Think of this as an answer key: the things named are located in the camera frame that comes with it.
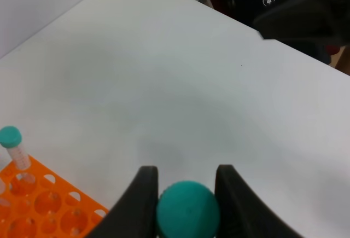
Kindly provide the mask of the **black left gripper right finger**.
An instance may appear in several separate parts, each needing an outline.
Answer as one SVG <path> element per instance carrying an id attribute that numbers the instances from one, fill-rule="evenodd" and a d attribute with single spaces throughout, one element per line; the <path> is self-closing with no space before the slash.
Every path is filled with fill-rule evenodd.
<path id="1" fill-rule="evenodd" d="M 215 197 L 220 207 L 216 237 L 301 236 L 265 205 L 232 165 L 218 166 Z"/>

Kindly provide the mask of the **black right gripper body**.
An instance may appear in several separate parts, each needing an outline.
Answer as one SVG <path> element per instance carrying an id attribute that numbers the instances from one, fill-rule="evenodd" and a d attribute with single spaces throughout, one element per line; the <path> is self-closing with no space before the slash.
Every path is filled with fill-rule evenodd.
<path id="1" fill-rule="evenodd" d="M 349 0 L 320 0 L 323 25 L 314 38 L 327 45 L 349 45 Z"/>

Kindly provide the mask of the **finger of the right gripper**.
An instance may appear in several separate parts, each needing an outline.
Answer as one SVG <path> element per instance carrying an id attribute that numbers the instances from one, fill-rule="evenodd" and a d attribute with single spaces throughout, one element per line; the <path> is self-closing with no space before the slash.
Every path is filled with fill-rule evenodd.
<path id="1" fill-rule="evenodd" d="M 288 0 L 258 16 L 253 25 L 264 39 L 342 45 L 338 0 Z"/>

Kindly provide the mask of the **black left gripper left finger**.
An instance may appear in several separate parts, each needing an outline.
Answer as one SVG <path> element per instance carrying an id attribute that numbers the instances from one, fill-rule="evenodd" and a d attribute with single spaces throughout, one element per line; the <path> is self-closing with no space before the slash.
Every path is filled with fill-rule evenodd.
<path id="1" fill-rule="evenodd" d="M 158 187 L 158 168 L 140 167 L 121 198 L 86 237 L 157 237 Z"/>

